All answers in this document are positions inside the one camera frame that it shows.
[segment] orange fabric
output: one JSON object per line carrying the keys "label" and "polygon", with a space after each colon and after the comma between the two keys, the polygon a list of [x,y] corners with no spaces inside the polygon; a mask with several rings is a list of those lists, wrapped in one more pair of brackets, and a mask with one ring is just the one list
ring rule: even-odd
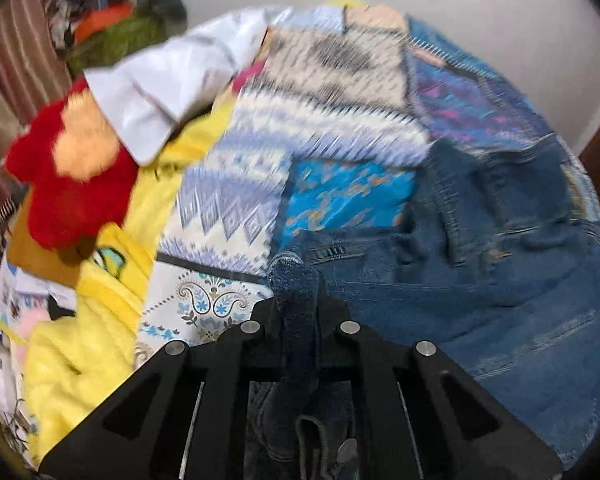
{"label": "orange fabric", "polygon": [[39,278],[74,288],[80,274],[80,264],[93,253],[95,240],[85,238],[77,245],[62,250],[42,248],[31,238],[27,229],[31,194],[30,189],[18,214],[7,247],[7,261]]}
{"label": "orange fabric", "polygon": [[86,40],[91,34],[109,28],[117,22],[129,18],[134,13],[131,4],[115,4],[106,9],[92,10],[80,22],[74,30],[75,43]]}

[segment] patterned fabric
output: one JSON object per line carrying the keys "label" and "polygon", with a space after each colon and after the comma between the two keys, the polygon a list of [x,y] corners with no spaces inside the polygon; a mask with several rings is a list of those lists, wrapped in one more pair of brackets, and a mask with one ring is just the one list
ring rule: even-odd
{"label": "patterned fabric", "polygon": [[290,165],[281,150],[212,150],[186,169],[158,252],[265,276]]}
{"label": "patterned fabric", "polygon": [[270,297],[264,285],[156,262],[138,331],[134,368],[170,340],[180,339],[191,346],[215,341],[230,326],[249,319],[254,304]]}
{"label": "patterned fabric", "polygon": [[337,107],[406,112],[402,38],[371,30],[336,36],[279,29],[263,72],[248,88],[267,89]]}
{"label": "patterned fabric", "polygon": [[38,422],[24,405],[20,366],[0,342],[0,425],[7,444],[27,464],[34,465],[27,437],[38,432]]}
{"label": "patterned fabric", "polygon": [[475,148],[520,147],[537,135],[511,107],[490,101],[475,79],[412,57],[418,97],[432,138],[452,137]]}
{"label": "patterned fabric", "polygon": [[374,162],[300,162],[280,245],[303,229],[396,225],[413,192],[413,177],[413,172],[387,170]]}
{"label": "patterned fabric", "polygon": [[501,108],[525,120],[532,136],[542,137],[553,133],[545,118],[536,111],[531,101],[508,81],[484,78],[480,81],[480,87],[485,95]]}
{"label": "patterned fabric", "polygon": [[593,187],[593,182],[587,174],[587,170],[584,169],[580,159],[574,155],[562,137],[556,136],[556,139],[558,139],[564,151],[569,155],[569,163],[563,164],[562,169],[568,174],[568,180],[573,183],[577,194],[584,201],[586,218],[592,222],[600,221],[600,199]]}
{"label": "patterned fabric", "polygon": [[293,97],[243,90],[217,145],[254,150],[272,146],[307,157],[417,166],[427,141],[420,123],[402,114],[339,113]]}
{"label": "patterned fabric", "polygon": [[17,292],[18,272],[22,270],[10,264],[3,255],[0,263],[0,330],[14,343],[25,344],[26,338],[20,334],[20,321],[32,311],[46,313],[48,294]]}
{"label": "patterned fabric", "polygon": [[289,28],[322,28],[342,34],[344,32],[342,7],[318,6],[313,9],[294,9],[289,16],[275,25]]}
{"label": "patterned fabric", "polygon": [[401,12],[389,6],[346,7],[344,20],[347,27],[387,28],[407,33],[407,23]]}
{"label": "patterned fabric", "polygon": [[502,78],[489,65],[447,39],[437,29],[409,16],[409,33],[413,46],[425,48],[447,63],[488,78]]}

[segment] paisley pattern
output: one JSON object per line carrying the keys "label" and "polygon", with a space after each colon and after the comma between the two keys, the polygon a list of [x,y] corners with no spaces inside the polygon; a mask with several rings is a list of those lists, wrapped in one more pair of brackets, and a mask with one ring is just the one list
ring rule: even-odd
{"label": "paisley pattern", "polygon": [[134,365],[144,364],[171,340],[190,346],[215,341],[227,328],[249,319],[254,304],[270,297],[264,285],[156,262],[138,329]]}

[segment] blue and white patterned fabric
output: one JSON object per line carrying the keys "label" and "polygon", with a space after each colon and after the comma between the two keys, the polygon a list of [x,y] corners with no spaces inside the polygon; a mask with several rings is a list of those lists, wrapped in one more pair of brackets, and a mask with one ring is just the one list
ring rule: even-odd
{"label": "blue and white patterned fabric", "polygon": [[186,169],[158,253],[265,276],[290,166],[282,150],[212,150]]}
{"label": "blue and white patterned fabric", "polygon": [[156,262],[138,329],[134,368],[170,340],[190,346],[215,341],[227,328],[249,319],[254,304],[270,297],[264,285]]}
{"label": "blue and white patterned fabric", "polygon": [[293,9],[288,16],[273,23],[289,28],[321,28],[342,34],[344,32],[342,7],[318,6],[312,9]]}
{"label": "blue and white patterned fabric", "polygon": [[404,40],[372,29],[274,30],[219,145],[417,166],[428,139],[413,116]]}
{"label": "blue and white patterned fabric", "polygon": [[304,160],[296,175],[281,247],[303,229],[396,225],[414,189],[413,171],[388,170],[374,162]]}

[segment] blue floral fabric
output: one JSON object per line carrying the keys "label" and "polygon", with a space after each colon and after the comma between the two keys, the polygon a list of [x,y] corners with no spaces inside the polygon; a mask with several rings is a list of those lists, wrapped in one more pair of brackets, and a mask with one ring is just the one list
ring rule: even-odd
{"label": "blue floral fabric", "polygon": [[301,230],[395,225],[413,193],[413,171],[388,170],[374,162],[310,159],[298,163],[296,175],[281,246]]}

